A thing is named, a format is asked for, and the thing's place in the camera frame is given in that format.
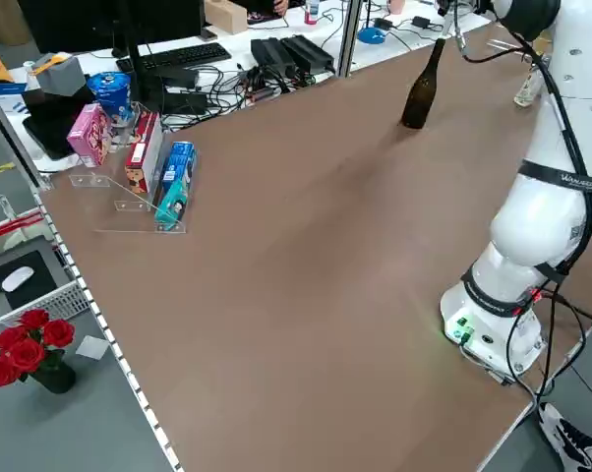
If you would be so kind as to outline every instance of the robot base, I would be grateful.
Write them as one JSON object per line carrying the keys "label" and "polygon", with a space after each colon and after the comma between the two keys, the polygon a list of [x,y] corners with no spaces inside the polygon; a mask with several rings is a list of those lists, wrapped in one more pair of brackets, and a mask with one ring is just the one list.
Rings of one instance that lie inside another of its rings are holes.
{"label": "robot base", "polygon": [[[514,382],[508,368],[505,345],[515,318],[490,314],[468,296],[462,282],[443,295],[441,313],[444,334],[492,370],[498,382]],[[510,365],[518,375],[527,371],[545,348],[541,324],[532,310],[521,317],[510,342]]]}

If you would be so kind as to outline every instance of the gray floor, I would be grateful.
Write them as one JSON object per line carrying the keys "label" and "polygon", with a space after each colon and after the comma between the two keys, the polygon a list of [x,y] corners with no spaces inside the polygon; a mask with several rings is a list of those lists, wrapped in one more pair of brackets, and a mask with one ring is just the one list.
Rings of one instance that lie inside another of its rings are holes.
{"label": "gray floor", "polygon": [[[8,67],[18,67],[36,54],[32,43],[16,48],[0,45],[0,56]],[[0,149],[0,164],[8,159]],[[32,205],[21,179],[17,171],[0,175],[0,193],[8,196],[17,211]],[[75,322],[78,338],[86,334],[101,337],[91,315]],[[80,382],[65,396],[47,394],[32,382],[0,389],[0,471],[170,470],[111,353],[99,362],[75,356],[68,359]],[[592,435],[592,337],[575,367],[577,371],[564,373],[548,400]],[[53,453],[45,453],[51,447]],[[32,457],[36,458],[33,468]],[[510,435],[484,470],[553,472],[562,468],[534,421],[528,421]]]}

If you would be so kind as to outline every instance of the shoe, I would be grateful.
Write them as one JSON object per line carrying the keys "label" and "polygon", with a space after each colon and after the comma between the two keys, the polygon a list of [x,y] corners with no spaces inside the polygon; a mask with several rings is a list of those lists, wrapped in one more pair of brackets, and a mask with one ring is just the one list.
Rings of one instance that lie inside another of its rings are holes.
{"label": "shoe", "polygon": [[592,467],[592,438],[569,423],[551,403],[541,403],[540,425],[561,457],[565,472],[589,472]]}

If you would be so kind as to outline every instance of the keyboard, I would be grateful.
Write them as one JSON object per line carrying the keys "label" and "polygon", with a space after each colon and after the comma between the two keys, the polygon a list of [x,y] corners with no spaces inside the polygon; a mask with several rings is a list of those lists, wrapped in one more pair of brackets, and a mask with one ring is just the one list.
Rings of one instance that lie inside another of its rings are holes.
{"label": "keyboard", "polygon": [[[224,61],[232,56],[221,44],[210,42],[197,46],[184,47],[182,49],[172,49],[171,51],[158,52],[149,56],[142,56],[142,61],[146,71],[154,70],[159,67],[192,67],[202,66],[211,62]],[[117,61],[117,67],[121,72],[132,72],[132,62],[130,59],[120,59]]]}

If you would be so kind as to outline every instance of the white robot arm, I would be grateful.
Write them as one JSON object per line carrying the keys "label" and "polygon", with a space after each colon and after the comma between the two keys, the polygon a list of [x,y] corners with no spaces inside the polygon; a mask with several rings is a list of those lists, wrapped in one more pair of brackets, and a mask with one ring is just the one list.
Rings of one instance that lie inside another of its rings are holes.
{"label": "white robot arm", "polygon": [[[445,9],[446,1],[440,1]],[[588,174],[576,172],[557,101],[545,90],[532,144],[491,225],[492,241],[441,299],[447,337],[512,381],[511,373],[525,372],[545,346],[530,294],[588,237],[583,190],[592,195],[592,0],[479,1],[476,9],[492,6],[499,21],[526,40],[550,27],[549,72]],[[464,41],[458,45],[465,53]]]}

